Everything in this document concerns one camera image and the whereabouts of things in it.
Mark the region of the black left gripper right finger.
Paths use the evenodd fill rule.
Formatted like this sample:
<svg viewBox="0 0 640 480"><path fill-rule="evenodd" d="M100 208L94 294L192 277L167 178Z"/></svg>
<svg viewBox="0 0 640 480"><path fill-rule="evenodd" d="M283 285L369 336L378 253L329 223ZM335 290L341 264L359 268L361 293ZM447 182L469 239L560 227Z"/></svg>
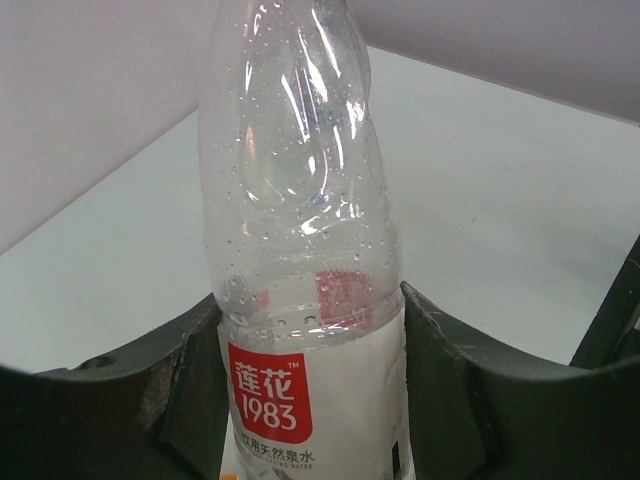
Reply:
<svg viewBox="0 0 640 480"><path fill-rule="evenodd" d="M639 361L585 370L525 353L409 284L410 440L420 479L635 479Z"/></svg>

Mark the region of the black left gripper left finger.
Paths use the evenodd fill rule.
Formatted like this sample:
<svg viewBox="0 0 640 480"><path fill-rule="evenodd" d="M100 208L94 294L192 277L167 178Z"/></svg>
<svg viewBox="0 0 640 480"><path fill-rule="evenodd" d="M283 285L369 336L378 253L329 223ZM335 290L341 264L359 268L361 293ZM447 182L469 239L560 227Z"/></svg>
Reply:
<svg viewBox="0 0 640 480"><path fill-rule="evenodd" d="M1 369L4 479L216 479L228 422L212 296L75 369Z"/></svg>

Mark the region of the clear bottle red white label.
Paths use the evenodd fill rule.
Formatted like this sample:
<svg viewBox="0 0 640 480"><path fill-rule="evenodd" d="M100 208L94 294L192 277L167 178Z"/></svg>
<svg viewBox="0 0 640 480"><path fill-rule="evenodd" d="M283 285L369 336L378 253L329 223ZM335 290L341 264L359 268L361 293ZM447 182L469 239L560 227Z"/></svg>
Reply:
<svg viewBox="0 0 640 480"><path fill-rule="evenodd" d="M199 102L244 479L411 479L398 228L344 1L225 1Z"/></svg>

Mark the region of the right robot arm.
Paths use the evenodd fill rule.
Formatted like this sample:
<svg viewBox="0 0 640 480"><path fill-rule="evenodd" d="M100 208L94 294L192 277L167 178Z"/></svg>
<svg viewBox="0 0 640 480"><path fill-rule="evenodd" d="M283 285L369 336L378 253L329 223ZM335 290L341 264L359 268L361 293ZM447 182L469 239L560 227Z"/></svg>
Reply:
<svg viewBox="0 0 640 480"><path fill-rule="evenodd" d="M625 338L639 318L639 239L636 239L585 336L572 367L600 368L623 357Z"/></svg>

